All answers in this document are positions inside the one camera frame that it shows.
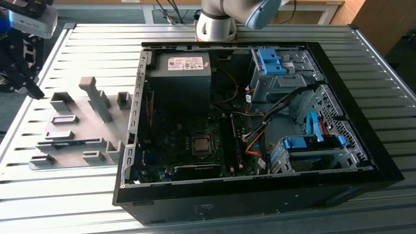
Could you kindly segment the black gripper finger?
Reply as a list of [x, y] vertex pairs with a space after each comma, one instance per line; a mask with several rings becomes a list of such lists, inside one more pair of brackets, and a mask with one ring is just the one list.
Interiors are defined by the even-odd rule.
[[14, 63], [9, 68], [10, 84], [15, 91], [25, 91], [33, 99], [41, 99], [43, 93], [37, 86], [37, 72], [27, 68], [27, 65]]

